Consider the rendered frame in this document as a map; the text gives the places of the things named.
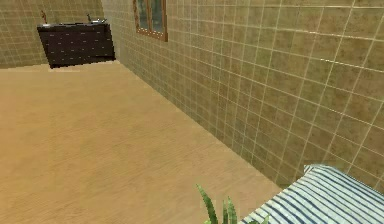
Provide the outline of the green leafy houseplant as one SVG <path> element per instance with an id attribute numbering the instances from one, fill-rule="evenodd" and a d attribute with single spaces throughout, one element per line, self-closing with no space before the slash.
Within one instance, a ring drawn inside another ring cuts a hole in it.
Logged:
<path id="1" fill-rule="evenodd" d="M 208 214 L 208 220 L 206 220 L 204 224 L 237 224 L 236 208 L 230 197 L 222 201 L 222 223 L 219 223 L 212 199 L 201 185 L 197 184 L 196 187 L 202 197 Z"/>

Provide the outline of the blue white striped bed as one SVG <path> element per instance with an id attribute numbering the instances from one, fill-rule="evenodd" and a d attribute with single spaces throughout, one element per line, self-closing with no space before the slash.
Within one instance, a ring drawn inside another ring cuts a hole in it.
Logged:
<path id="1" fill-rule="evenodd" d="M 304 166 L 304 175 L 238 224 L 384 224 L 384 195 L 321 164 Z"/>

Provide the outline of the wooden framed window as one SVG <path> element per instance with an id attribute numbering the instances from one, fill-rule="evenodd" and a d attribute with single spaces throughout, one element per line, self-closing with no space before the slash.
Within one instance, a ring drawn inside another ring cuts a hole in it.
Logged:
<path id="1" fill-rule="evenodd" d="M 168 41 L 166 0 L 132 0 L 135 31 L 163 42 Z"/>

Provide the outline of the grey metal faucet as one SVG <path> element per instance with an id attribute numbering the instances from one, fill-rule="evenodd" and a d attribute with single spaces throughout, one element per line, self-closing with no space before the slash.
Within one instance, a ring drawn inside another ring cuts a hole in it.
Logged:
<path id="1" fill-rule="evenodd" d="M 87 16 L 87 19 L 88 19 L 89 23 L 105 23 L 107 21 L 106 18 L 103 18 L 103 19 L 100 19 L 100 18 L 92 19 L 90 14 L 86 14 L 86 16 Z"/>

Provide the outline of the dark brown sink cabinet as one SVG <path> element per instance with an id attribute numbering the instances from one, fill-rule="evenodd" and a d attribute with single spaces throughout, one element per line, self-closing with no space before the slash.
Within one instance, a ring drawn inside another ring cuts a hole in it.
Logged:
<path id="1" fill-rule="evenodd" d="M 41 24 L 37 31 L 51 69 L 116 59 L 107 23 Z"/>

